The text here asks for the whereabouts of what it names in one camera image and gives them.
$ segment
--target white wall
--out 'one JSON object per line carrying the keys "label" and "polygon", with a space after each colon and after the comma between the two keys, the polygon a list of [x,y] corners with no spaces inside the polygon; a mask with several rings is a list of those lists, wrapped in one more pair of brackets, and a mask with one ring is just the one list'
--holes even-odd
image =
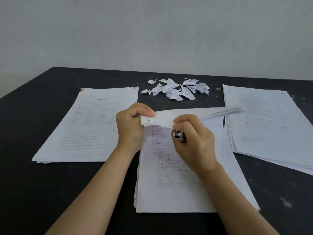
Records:
{"label": "white wall", "polygon": [[52,66],[313,80],[312,6],[0,0],[0,96]]}

